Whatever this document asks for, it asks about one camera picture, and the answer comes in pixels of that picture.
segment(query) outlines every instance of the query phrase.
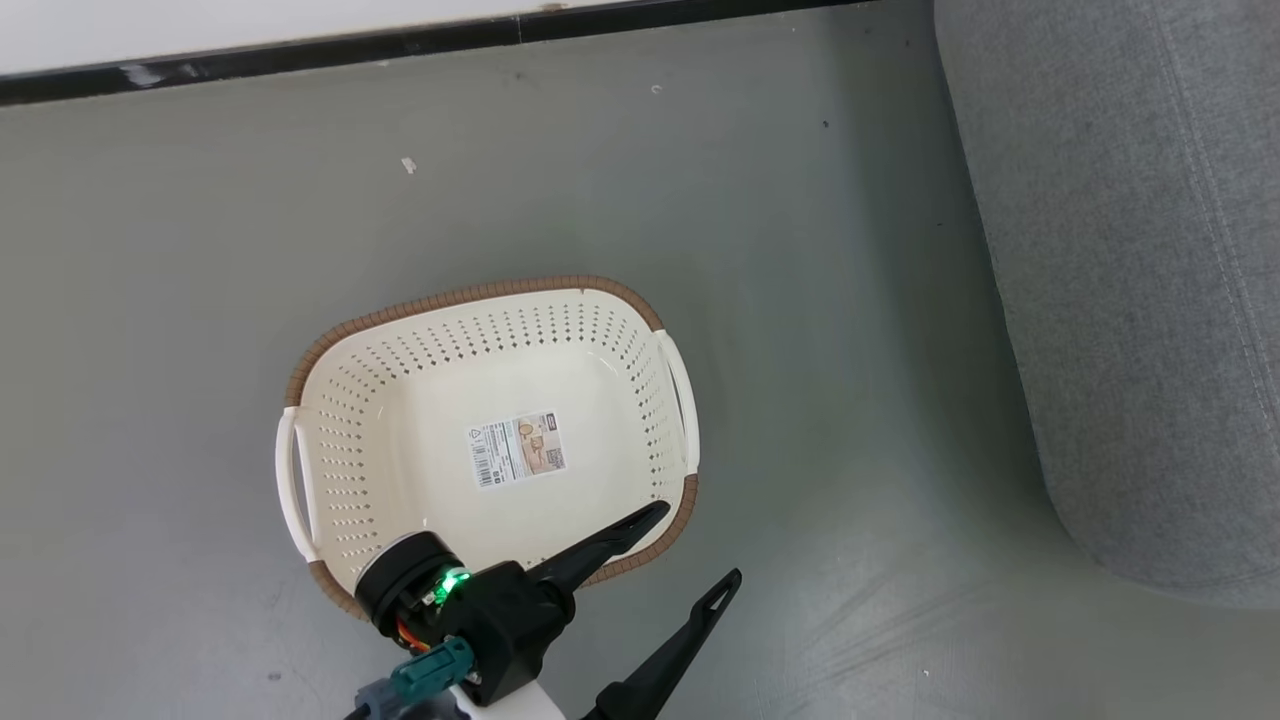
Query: basket handle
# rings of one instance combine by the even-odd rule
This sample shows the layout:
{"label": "basket handle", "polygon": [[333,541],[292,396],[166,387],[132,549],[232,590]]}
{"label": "basket handle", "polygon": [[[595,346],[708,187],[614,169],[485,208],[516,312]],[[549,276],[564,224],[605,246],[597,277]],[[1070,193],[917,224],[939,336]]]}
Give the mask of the basket handle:
{"label": "basket handle", "polygon": [[[320,559],[320,553],[316,552],[316,546],[307,533],[307,525],[302,520],[298,491],[293,483],[293,438],[297,419],[298,409],[285,407],[275,430],[275,489],[280,493],[280,511],[284,512],[284,524],[289,527],[289,537],[293,538],[294,547],[307,562],[315,562]],[[302,486],[303,491],[311,487],[306,468],[302,469]]]}
{"label": "basket handle", "polygon": [[698,436],[698,406],[694,404],[694,386],[689,382],[689,370],[685,369],[685,360],[680,356],[676,341],[671,340],[667,331],[657,331],[653,334],[658,336],[658,347],[662,350],[663,359],[667,360],[667,368],[671,370],[672,379],[676,380],[676,397],[680,400],[680,420],[685,425],[685,457],[689,462],[687,474],[692,475],[698,471],[698,464],[701,461],[703,455],[701,439]]}

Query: gray floor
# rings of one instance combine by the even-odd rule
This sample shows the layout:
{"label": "gray floor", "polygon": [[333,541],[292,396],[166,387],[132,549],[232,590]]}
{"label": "gray floor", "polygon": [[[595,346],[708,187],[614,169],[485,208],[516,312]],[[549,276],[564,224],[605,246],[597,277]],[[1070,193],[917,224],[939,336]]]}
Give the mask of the gray floor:
{"label": "gray floor", "polygon": [[566,710],[735,565],[668,720],[1280,707],[1272,616],[1057,525],[922,3],[12,109],[0,228],[6,717],[346,714],[399,653],[289,543],[285,378],[337,322],[554,273],[653,302],[704,437],[689,530],[552,651]]}

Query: white plastic basket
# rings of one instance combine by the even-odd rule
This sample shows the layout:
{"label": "white plastic basket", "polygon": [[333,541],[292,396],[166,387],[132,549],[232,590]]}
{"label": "white plastic basket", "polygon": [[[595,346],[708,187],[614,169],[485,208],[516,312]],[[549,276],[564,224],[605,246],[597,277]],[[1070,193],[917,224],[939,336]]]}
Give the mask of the white plastic basket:
{"label": "white plastic basket", "polygon": [[287,405],[280,507],[316,580],[355,615],[360,571],[403,534],[434,530],[474,569],[530,566],[668,501],[600,580],[666,551],[696,497],[684,361],[649,305],[604,278],[497,283],[343,323],[307,351]]}

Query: teal connector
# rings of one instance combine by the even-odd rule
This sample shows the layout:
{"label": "teal connector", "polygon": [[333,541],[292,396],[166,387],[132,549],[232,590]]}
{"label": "teal connector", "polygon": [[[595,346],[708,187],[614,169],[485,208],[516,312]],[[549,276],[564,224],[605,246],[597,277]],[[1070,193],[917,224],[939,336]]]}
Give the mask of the teal connector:
{"label": "teal connector", "polygon": [[392,685],[406,706],[435,697],[466,679],[476,662],[471,646],[451,638],[392,670]]}

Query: black baseboard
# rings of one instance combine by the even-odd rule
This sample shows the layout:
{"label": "black baseboard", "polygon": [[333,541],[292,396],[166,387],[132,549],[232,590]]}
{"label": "black baseboard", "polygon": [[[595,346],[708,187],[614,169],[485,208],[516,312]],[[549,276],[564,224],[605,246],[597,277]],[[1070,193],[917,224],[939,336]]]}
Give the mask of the black baseboard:
{"label": "black baseboard", "polygon": [[270,47],[5,76],[0,77],[0,106],[847,4],[850,0],[636,0],[540,10]]}

